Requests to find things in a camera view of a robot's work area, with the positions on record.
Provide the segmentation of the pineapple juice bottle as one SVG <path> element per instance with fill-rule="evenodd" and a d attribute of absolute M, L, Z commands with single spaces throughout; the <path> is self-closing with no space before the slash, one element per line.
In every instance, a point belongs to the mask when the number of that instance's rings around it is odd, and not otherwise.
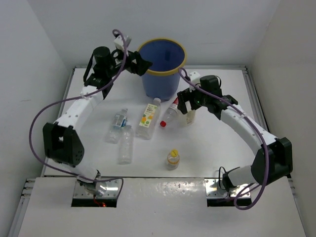
<path fill-rule="evenodd" d="M 160 109 L 161 100 L 157 97 L 147 104 L 136 129 L 137 137 L 146 140 L 152 138 L 156 122 L 160 116 Z"/>

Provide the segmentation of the red cap red label bottle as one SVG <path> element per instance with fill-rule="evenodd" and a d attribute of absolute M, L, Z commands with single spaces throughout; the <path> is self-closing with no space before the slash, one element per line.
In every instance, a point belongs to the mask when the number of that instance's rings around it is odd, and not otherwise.
<path fill-rule="evenodd" d="M 172 102 L 168 109 L 164 112 L 162 119 L 160 121 L 160 126 L 165 128 L 167 125 L 171 124 L 178 116 L 178 97 Z"/>

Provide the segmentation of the cream translucent plastic bottle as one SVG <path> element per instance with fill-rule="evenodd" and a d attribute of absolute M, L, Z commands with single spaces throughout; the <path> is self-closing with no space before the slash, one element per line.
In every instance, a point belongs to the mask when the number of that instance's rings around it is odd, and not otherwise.
<path fill-rule="evenodd" d="M 186 114 L 183 114 L 179 111 L 178 119 L 179 119 L 179 126 L 180 127 L 187 127 L 191 125 L 195 121 L 195 110 L 190 110 Z"/>

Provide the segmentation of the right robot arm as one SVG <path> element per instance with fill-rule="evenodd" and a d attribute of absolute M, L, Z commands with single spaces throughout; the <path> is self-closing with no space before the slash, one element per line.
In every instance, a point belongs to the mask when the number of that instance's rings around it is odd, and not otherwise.
<path fill-rule="evenodd" d="M 237 100 L 223 95 L 221 80 L 215 75 L 192 72 L 185 79 L 190 87 L 177 93 L 182 114 L 206 107 L 216 118 L 232 128 L 255 155 L 251 165 L 237 167 L 222 176 L 222 188 L 229 192 L 242 184 L 270 184 L 293 170 L 292 144 L 277 138 L 247 116 Z"/>

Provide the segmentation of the water bottle blue white label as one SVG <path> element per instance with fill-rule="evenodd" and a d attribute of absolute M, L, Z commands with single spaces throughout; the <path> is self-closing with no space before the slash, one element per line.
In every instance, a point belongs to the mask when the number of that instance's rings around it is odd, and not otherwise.
<path fill-rule="evenodd" d="M 117 144 L 119 142 L 122 130 L 127 123 L 127 112 L 128 109 L 125 108 L 121 109 L 114 115 L 105 137 L 105 141 L 107 143 Z"/>

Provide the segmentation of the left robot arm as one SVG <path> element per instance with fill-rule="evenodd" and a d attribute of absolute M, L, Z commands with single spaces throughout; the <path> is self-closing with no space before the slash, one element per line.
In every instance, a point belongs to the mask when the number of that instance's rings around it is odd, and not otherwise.
<path fill-rule="evenodd" d="M 105 46 L 93 50 L 83 76 L 80 96 L 54 123 L 43 127 L 44 151 L 47 158 L 66 167 L 76 176 L 87 192 L 101 197 L 106 191 L 106 182 L 100 172 L 84 160 L 84 147 L 79 132 L 94 110 L 109 94 L 112 79 L 120 70 L 142 76 L 152 66 L 139 52 L 116 48 L 110 51 Z"/>

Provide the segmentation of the clear unlabelled plastic bottle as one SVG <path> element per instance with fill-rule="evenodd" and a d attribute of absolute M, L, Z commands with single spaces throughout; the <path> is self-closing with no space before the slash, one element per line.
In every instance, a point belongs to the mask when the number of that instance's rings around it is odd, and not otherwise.
<path fill-rule="evenodd" d="M 118 151 L 118 164 L 131 164 L 133 159 L 134 130 L 131 125 L 126 125 L 122 130 L 122 136 Z"/>

